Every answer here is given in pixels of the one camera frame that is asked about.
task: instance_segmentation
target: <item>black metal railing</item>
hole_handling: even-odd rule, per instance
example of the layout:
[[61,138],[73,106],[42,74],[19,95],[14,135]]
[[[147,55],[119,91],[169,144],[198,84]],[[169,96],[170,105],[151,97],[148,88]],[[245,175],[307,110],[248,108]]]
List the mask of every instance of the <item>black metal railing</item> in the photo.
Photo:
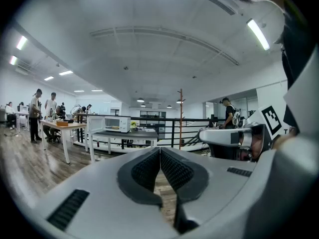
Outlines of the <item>black metal railing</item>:
[[[77,114],[77,122],[78,123],[86,123],[86,117],[88,115],[87,114]],[[112,115],[89,115],[89,116],[110,116],[113,117]],[[179,145],[179,143],[174,143],[174,140],[179,139],[179,137],[175,138],[174,134],[179,133],[179,125],[180,125],[180,119],[165,119],[165,118],[145,118],[145,117],[131,117],[131,121],[133,120],[138,120],[138,121],[158,121],[158,122],[165,122],[165,124],[152,124],[152,123],[147,123],[147,124],[140,124],[140,125],[136,125],[137,127],[145,127],[145,128],[153,128],[158,134],[164,133],[170,133],[171,134],[171,138],[162,138],[159,137],[158,140],[171,140],[170,142],[170,146],[173,148],[174,145]],[[167,121],[171,121],[172,125],[166,125]],[[198,122],[198,121],[202,121],[202,122],[209,122],[208,124],[206,123],[205,125],[191,125],[193,122]],[[225,119],[183,119],[182,120],[182,127],[209,127],[210,125],[212,125],[214,122],[220,122],[220,121],[225,121]],[[159,132],[159,128],[171,128],[171,132]],[[196,131],[188,131],[188,132],[182,132],[182,134],[187,134],[187,133],[197,133],[198,130]],[[83,129],[77,129],[77,139],[78,142],[83,143],[83,134],[84,131]],[[200,143],[202,141],[200,141],[196,136],[186,136],[186,137],[182,137],[182,146],[192,146],[195,145],[197,143]],[[93,140],[93,141],[98,141],[100,143],[107,143],[107,142],[103,142],[103,141],[99,141],[99,140]],[[116,144],[116,145],[122,145],[122,149],[124,149],[124,145],[126,146],[150,146],[150,144],[135,144],[135,143],[124,143],[125,140],[122,140],[122,143],[117,143],[117,142],[111,142],[111,144]],[[168,144],[157,144],[157,146],[167,146]]]

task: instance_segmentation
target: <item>white ceiling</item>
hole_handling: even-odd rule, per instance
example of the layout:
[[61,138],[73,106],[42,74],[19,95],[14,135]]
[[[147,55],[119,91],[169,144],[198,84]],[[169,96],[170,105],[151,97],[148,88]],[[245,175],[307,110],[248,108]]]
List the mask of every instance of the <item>white ceiling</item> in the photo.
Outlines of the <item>white ceiling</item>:
[[[21,34],[10,28],[2,39],[1,62],[6,63],[7,67],[11,67],[14,70],[19,65],[26,69],[24,71],[30,77],[72,95],[91,94],[91,90],[96,89],[92,84],[75,74],[60,76],[59,73],[69,69],[60,64],[57,66],[58,63],[54,59],[42,52],[30,40],[25,43],[21,50],[18,50],[16,46],[20,38]],[[16,56],[18,60],[15,65],[8,65],[12,55]],[[49,76],[54,77],[54,79],[45,81],[44,79]],[[75,93],[75,90],[84,90],[85,92]]]
[[[174,105],[180,88],[196,93],[225,68],[237,67],[186,37],[162,35],[163,29],[208,43],[239,65],[280,52],[273,42],[283,30],[281,11],[267,1],[237,3],[239,13],[229,15],[208,0],[32,0],[15,19],[25,35],[92,85],[132,106],[142,97],[163,108]],[[251,18],[266,25],[270,50],[247,27]],[[113,34],[95,35],[109,28]]]

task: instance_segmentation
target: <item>table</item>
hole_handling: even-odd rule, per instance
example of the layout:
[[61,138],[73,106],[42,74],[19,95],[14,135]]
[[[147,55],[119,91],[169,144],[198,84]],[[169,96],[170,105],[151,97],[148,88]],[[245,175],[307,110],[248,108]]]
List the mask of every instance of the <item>table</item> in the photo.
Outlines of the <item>table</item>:
[[[129,139],[129,140],[150,140],[151,141],[151,147],[156,147],[158,142],[159,135],[154,132],[146,132],[146,131],[135,131],[132,130],[132,132],[127,133],[121,133],[121,132],[114,132],[114,131],[103,131],[94,133],[98,135],[102,135],[108,138],[108,151],[109,154],[111,154],[111,138],[117,138],[117,139]],[[89,134],[89,144],[90,144],[90,152],[94,152],[93,149],[93,134]]]
[[[81,123],[69,123],[68,126],[59,126],[57,125],[55,122],[49,122],[49,121],[45,121],[45,120],[40,120],[41,123],[41,135],[42,135],[42,146],[43,149],[46,149],[46,141],[45,141],[45,136],[44,136],[44,132],[43,132],[43,125],[48,125],[49,127],[58,129],[61,131],[61,135],[62,135],[62,143],[63,143],[63,149],[64,149],[64,156],[65,156],[65,160],[66,162],[69,164],[70,163],[70,159],[69,159],[69,154],[68,154],[68,150],[67,150],[67,146],[66,146],[66,135],[65,135],[65,131],[66,130],[72,130],[72,129],[78,129],[78,128],[84,128],[85,129],[85,135],[87,134],[87,128],[86,128],[86,124],[81,124]],[[85,139],[85,151],[88,152],[88,139]],[[92,162],[95,161],[94,159],[94,154],[93,156],[91,155],[91,160]]]
[[[20,116],[29,116],[29,112],[22,111],[22,112],[17,112],[16,113],[16,128],[20,132]],[[28,129],[29,132],[29,118],[26,118],[26,128]]]

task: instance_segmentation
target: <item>man in white shirt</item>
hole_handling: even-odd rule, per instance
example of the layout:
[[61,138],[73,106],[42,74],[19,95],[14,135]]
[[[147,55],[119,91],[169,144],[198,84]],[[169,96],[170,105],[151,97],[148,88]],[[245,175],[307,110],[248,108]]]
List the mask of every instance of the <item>man in white shirt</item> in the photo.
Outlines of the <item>man in white shirt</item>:
[[30,135],[31,135],[31,143],[37,143],[36,141],[41,141],[42,138],[38,135],[38,115],[41,114],[41,110],[38,107],[38,100],[42,95],[41,89],[38,89],[33,96],[30,108],[29,108],[29,117],[30,117]]
[[51,99],[48,99],[47,101],[45,101],[44,108],[45,108],[46,117],[50,116],[51,108],[52,108],[52,111],[55,111],[55,109],[56,109],[55,97],[56,97],[56,93],[52,92]]
[[10,130],[12,130],[16,122],[16,115],[15,115],[16,112],[12,108],[12,102],[9,102],[9,104],[5,107],[5,113],[6,113],[6,120],[9,122]]

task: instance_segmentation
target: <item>air vent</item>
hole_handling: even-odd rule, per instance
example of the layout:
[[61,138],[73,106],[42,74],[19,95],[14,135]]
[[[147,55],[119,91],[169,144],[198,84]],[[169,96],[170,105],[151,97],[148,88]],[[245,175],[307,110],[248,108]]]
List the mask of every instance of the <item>air vent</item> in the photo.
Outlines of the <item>air vent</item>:
[[227,172],[235,173],[235,174],[246,176],[246,177],[249,177],[252,174],[251,171],[238,169],[238,168],[235,168],[235,167],[228,167]]
[[58,229],[65,230],[88,195],[89,192],[84,190],[74,190],[47,220]]
[[229,15],[234,15],[234,14],[236,14],[236,12],[235,12],[232,8],[230,8],[230,7],[226,6],[226,5],[224,5],[222,2],[220,2],[220,1],[218,1],[218,0],[209,0],[209,1],[213,2],[215,5],[217,5],[217,6],[220,7],[221,9],[223,9],[223,10],[224,10],[225,12],[227,12]]

